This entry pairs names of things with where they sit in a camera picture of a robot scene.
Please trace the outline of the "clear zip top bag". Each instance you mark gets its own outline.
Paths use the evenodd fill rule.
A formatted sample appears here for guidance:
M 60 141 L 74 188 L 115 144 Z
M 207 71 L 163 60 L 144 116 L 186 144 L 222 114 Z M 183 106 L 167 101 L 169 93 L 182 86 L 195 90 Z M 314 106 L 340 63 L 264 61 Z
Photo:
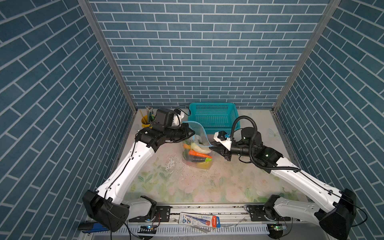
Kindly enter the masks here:
M 213 164 L 215 153 L 210 149 L 212 145 L 204 127 L 195 121 L 186 121 L 185 123 L 195 134 L 182 141 L 183 163 L 193 168 L 209 170 Z

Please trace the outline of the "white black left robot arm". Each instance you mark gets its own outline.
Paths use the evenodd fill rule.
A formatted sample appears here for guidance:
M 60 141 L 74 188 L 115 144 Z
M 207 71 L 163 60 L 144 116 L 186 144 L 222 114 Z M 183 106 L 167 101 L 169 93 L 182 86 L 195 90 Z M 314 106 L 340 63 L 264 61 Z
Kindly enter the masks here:
M 128 155 L 95 191 L 88 190 L 82 200 L 88 216 L 116 232 L 127 220 L 155 216 L 156 202 L 148 197 L 124 202 L 124 196 L 136 175 L 163 144 L 180 143 L 195 135 L 187 123 L 178 127 L 153 126 L 141 129 Z

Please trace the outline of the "yellow toy potato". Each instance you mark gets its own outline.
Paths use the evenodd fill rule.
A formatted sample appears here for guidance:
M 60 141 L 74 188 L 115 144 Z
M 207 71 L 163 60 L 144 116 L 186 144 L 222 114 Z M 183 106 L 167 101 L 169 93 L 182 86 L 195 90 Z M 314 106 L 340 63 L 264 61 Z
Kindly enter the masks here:
M 201 162 L 201 163 L 196 163 L 196 167 L 199 169 L 203 170 L 209 170 L 212 166 L 213 162 Z

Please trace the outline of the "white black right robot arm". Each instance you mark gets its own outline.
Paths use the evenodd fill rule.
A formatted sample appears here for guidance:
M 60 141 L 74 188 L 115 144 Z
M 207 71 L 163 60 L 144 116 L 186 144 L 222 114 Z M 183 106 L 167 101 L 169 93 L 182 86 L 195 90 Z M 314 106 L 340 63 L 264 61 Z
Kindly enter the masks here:
M 276 221 L 283 217 L 315 224 L 337 240 L 348 238 L 356 217 L 356 194 L 339 190 L 301 170 L 281 153 L 266 146 L 237 145 L 220 141 L 210 148 L 226 160 L 233 155 L 249 157 L 251 164 L 287 182 L 305 194 L 312 203 L 287 200 L 272 195 L 264 204 L 265 217 Z

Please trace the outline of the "orange toy carrot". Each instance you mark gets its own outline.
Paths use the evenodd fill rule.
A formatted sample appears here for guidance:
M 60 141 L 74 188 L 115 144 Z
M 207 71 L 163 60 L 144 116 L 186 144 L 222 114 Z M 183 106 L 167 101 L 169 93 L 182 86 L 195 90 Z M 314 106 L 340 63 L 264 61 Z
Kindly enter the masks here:
M 190 150 L 189 151 L 189 155 L 191 156 L 196 156 L 196 157 L 200 157 L 200 158 L 212 158 L 211 156 L 207 155 L 207 154 L 203 154 L 203 153 L 199 153 L 199 152 L 196 152 L 194 150 Z

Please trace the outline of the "white toy radish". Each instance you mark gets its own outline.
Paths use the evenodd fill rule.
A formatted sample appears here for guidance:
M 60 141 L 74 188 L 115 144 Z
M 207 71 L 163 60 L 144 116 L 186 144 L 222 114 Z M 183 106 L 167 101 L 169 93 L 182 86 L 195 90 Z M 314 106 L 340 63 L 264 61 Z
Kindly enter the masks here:
M 209 148 L 200 147 L 196 143 L 191 143 L 191 150 L 194 150 L 199 153 L 207 154 L 207 155 L 211 153 L 211 150 Z

